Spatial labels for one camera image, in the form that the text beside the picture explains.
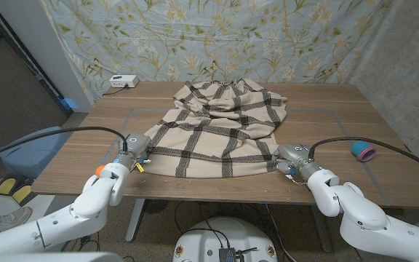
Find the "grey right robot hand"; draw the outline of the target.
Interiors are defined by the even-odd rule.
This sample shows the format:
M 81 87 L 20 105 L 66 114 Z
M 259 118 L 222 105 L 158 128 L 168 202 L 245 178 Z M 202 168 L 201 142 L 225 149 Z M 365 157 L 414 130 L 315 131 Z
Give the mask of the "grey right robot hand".
M 283 144 L 272 154 L 277 170 L 296 183 L 306 183 L 322 167 L 308 157 L 309 150 L 300 144 Z

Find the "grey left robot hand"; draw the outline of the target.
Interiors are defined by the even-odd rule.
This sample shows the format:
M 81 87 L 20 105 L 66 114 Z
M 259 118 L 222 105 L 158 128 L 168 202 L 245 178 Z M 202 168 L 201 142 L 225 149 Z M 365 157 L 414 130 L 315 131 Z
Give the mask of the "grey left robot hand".
M 122 164 L 132 171 L 137 164 L 142 164 L 148 159 L 151 139 L 144 134 L 130 133 L 126 137 L 126 142 L 127 149 L 124 149 L 123 140 L 118 142 L 119 152 L 112 162 Z

